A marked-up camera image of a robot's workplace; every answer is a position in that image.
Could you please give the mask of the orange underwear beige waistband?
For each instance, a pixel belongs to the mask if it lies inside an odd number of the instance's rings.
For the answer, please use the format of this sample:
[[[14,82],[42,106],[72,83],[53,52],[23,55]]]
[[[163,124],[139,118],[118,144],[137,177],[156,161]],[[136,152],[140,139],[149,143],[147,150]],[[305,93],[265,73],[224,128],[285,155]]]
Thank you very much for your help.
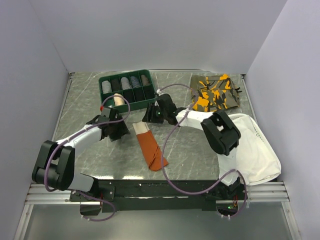
[[[153,172],[161,170],[162,151],[147,123],[140,121],[132,125],[148,169]]]

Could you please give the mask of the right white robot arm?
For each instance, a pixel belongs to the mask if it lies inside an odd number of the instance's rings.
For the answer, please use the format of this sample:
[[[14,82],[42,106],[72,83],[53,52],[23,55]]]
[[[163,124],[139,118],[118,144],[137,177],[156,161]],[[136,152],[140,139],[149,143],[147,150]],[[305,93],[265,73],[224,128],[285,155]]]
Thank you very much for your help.
[[[156,97],[154,103],[149,103],[143,122],[170,125],[180,123],[181,127],[190,127],[204,132],[211,149],[218,156],[219,194],[224,199],[231,199],[237,192],[234,185],[238,178],[236,153],[241,133],[224,111],[201,112],[187,107],[176,107],[169,94]]]

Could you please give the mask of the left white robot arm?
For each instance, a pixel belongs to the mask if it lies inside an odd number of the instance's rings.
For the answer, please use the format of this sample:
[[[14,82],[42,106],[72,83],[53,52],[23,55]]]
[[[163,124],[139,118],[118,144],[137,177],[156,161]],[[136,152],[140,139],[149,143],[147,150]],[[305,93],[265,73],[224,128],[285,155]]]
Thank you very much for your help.
[[[46,140],[42,143],[31,178],[46,189],[76,190],[88,201],[94,201],[100,195],[99,181],[76,171],[75,160],[87,147],[109,138],[121,139],[130,133],[124,118],[112,107],[101,107],[101,113],[88,121],[74,134],[58,140]]]

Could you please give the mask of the green divided organizer tray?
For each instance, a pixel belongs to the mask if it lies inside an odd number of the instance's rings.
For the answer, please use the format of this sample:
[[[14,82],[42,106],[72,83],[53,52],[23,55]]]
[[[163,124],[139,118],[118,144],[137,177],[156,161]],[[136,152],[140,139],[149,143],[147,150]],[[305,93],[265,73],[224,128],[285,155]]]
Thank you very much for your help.
[[[141,75],[146,75],[149,78],[150,85],[148,86],[142,85]],[[141,87],[138,87],[138,88],[132,87],[131,80],[130,80],[131,76],[135,76],[139,79]],[[126,90],[122,89],[122,84],[121,84],[122,77],[127,77],[129,79],[130,85],[131,85],[130,89],[126,89]],[[103,81],[111,82],[112,79],[119,79],[119,82],[121,84],[121,90],[111,91],[107,94],[103,94],[101,83]],[[117,109],[119,113],[125,113],[128,110],[135,111],[135,110],[145,109],[148,107],[149,103],[153,103],[155,101],[155,97],[156,97],[155,84],[152,79],[150,71],[147,69],[118,73],[110,76],[103,76],[98,80],[98,87],[99,87],[101,104],[105,107],[113,107]],[[123,99],[125,101],[124,105],[115,106],[115,103],[114,103],[115,93],[121,94],[123,96]]]

